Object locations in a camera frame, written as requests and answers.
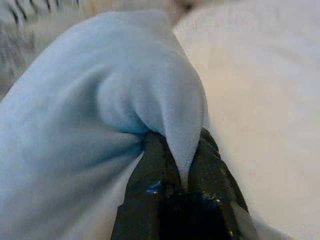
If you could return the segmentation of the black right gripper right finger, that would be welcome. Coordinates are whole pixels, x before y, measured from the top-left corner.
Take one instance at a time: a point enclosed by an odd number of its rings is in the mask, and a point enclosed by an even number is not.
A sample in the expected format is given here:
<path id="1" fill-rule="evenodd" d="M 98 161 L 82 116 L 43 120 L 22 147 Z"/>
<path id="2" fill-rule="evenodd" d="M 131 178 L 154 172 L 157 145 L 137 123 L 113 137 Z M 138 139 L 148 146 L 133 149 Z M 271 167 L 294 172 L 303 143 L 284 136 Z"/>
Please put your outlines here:
<path id="1" fill-rule="evenodd" d="M 213 240 L 259 239 L 243 193 L 205 128 L 189 169 L 187 190 L 201 195 L 207 235 Z"/>

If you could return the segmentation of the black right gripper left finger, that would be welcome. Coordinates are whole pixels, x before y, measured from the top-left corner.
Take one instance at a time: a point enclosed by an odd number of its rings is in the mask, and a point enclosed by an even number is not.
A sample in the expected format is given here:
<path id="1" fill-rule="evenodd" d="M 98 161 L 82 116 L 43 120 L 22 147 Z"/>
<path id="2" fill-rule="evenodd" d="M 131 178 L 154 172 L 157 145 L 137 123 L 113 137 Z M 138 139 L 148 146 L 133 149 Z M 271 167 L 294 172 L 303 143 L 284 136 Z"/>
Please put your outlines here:
<path id="1" fill-rule="evenodd" d="M 149 132 L 144 153 L 129 177 L 117 208 L 113 240 L 163 240 L 166 198 L 183 192 L 180 174 L 164 136 Z"/>

